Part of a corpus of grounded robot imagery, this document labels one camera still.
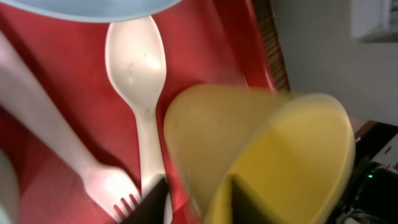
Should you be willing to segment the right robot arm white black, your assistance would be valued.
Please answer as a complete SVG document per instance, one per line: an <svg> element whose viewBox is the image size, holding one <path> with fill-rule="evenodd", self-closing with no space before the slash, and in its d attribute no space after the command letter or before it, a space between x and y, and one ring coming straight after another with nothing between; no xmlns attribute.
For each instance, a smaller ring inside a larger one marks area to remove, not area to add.
<svg viewBox="0 0 398 224"><path fill-rule="evenodd" d="M397 223L397 126L376 123L357 135L354 168L327 223Z"/></svg>

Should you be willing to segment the yellow plastic cup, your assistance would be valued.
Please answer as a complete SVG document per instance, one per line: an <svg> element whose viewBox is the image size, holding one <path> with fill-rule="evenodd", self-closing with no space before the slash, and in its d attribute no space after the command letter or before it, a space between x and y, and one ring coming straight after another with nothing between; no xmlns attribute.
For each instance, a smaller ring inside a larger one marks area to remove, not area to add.
<svg viewBox="0 0 398 224"><path fill-rule="evenodd" d="M254 187L280 223L325 223L354 163L348 115L321 93L195 85L171 102L164 136L203 223L232 223L232 174Z"/></svg>

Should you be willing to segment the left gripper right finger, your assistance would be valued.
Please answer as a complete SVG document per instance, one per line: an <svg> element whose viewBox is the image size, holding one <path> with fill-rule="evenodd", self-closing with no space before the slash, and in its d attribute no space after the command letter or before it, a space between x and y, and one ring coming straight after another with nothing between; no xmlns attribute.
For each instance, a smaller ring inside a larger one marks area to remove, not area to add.
<svg viewBox="0 0 398 224"><path fill-rule="evenodd" d="M232 224L278 224L280 220L240 175L229 175Z"/></svg>

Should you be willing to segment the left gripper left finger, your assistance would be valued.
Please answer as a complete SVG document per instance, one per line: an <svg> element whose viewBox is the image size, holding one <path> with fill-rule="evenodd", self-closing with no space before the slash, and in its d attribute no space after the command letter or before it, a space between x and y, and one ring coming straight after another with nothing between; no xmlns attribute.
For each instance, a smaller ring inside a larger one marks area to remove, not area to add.
<svg viewBox="0 0 398 224"><path fill-rule="evenodd" d="M164 224L165 204L169 194L166 178L161 178L148 195L121 224Z"/></svg>

